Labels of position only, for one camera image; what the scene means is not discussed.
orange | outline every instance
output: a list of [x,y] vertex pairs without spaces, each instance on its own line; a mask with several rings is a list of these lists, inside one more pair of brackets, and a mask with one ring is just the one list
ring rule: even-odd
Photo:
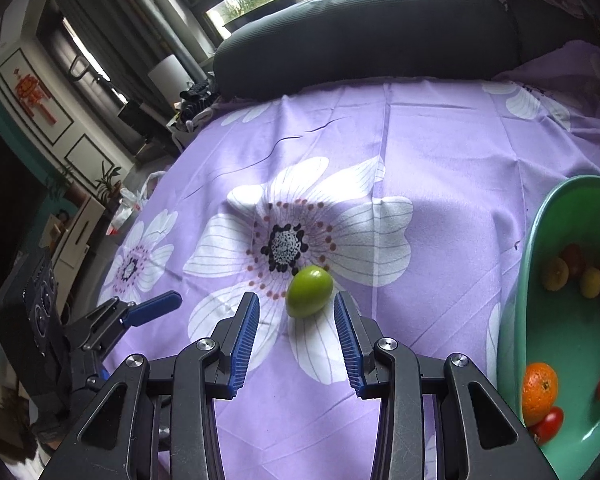
[[558,396],[558,375],[545,363],[526,367],[522,382],[522,416],[527,426],[540,422],[551,410]]

silver screw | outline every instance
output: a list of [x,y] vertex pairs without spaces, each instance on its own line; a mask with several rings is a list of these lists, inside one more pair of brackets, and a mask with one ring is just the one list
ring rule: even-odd
[[451,354],[451,364],[462,368],[469,364],[469,358],[464,354]]
[[144,358],[140,354],[133,354],[126,358],[126,365],[129,368],[138,368],[144,362]]
[[383,337],[382,339],[378,340],[378,346],[382,350],[395,350],[398,348],[398,342],[390,337]]
[[209,337],[205,337],[204,339],[198,341],[196,343],[196,346],[198,347],[198,350],[202,350],[203,352],[205,352],[207,350],[211,350],[214,346],[216,346],[216,342]]

green plastic bowl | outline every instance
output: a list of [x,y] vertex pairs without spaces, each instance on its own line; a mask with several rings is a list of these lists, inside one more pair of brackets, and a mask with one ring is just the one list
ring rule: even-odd
[[544,290],[540,269],[569,243],[578,243],[589,265],[600,264],[600,177],[578,176],[544,200],[529,232],[518,284],[504,308],[498,337],[498,390],[522,418],[527,364],[544,362],[558,374],[556,406],[564,410],[558,435],[542,446],[560,480],[592,473],[600,454],[600,296],[587,300],[577,281]]

floral bedsheet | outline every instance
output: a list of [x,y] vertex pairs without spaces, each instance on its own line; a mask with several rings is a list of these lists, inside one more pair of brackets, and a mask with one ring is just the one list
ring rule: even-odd
[[[183,305],[129,330],[107,366],[177,354],[254,291],[250,371],[216,405],[227,479],[369,478],[379,405],[347,383],[333,305],[291,319],[286,288],[321,266],[386,335],[429,356],[464,352],[496,383],[500,305],[528,226],[561,180],[600,174],[600,50],[568,43],[496,79],[351,82],[213,120],[100,295],[174,289]],[[431,421],[426,404],[427,479]]]

gray curtain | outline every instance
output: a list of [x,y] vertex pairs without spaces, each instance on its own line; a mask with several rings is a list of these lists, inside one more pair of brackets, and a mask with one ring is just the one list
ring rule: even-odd
[[165,117],[173,114],[147,76],[171,50],[134,0],[55,1],[114,86]]

